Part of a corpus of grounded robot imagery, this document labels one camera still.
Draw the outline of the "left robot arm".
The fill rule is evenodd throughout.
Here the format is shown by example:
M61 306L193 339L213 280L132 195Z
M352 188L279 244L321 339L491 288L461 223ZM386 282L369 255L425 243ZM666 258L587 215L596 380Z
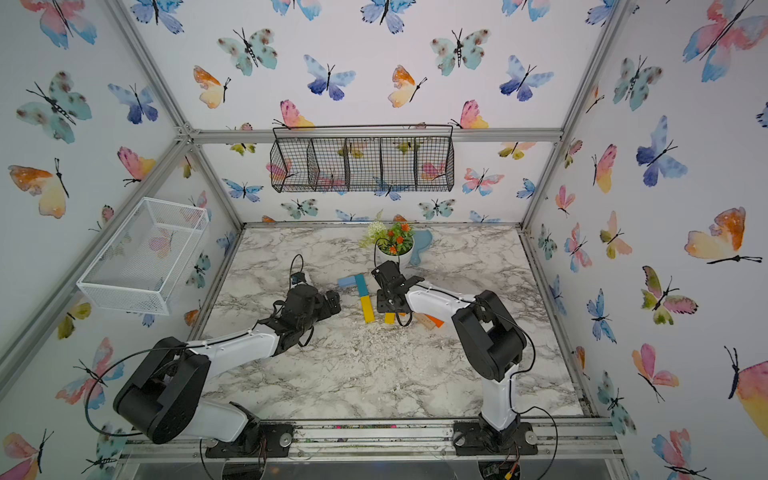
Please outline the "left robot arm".
M204 399L208 381L298 346L316 323L340 311L336 291L322 293L299 283L273 304L269 317L245 331L195 345L164 338L123 385L113 409L155 444L178 437L235 442L258 420L243 406Z

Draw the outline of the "light blue block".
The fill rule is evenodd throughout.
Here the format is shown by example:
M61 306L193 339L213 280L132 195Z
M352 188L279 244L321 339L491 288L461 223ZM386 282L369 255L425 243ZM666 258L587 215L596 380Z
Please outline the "light blue block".
M355 288L357 286L357 280L355 276L348 276L339 279L337 285L339 289Z

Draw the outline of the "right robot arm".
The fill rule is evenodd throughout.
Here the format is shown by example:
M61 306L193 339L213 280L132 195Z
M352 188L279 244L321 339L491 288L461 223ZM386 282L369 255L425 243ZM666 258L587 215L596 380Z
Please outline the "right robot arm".
M483 378L480 416L485 424L501 433L518 423L514 375L528 339L500 297L490 290L450 292L419 276L407 278L393 261L375 267L372 276L379 286L379 312L424 314L453 325L470 366Z

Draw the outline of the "red orange block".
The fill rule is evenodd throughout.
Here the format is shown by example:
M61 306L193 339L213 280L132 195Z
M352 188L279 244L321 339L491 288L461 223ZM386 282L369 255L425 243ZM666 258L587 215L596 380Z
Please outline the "red orange block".
M430 320L430 321L431 321L431 322L432 322L432 323L433 323L433 324L434 324L434 325L435 325L437 328L441 328L441 327L444 325L444 321L442 321L442 320L440 320L440 319L438 319L438 318L435 318L435 317L433 317L433 316L431 316L431 315L427 315L427 318L428 318L428 319L429 319L429 320Z

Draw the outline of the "teal block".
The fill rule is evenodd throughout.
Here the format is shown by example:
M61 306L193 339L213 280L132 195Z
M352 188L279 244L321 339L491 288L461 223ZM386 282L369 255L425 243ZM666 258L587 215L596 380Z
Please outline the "teal block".
M356 285L359 297L360 298L368 297L369 290L368 290L364 275L357 274L354 276L354 280L355 280L355 285Z

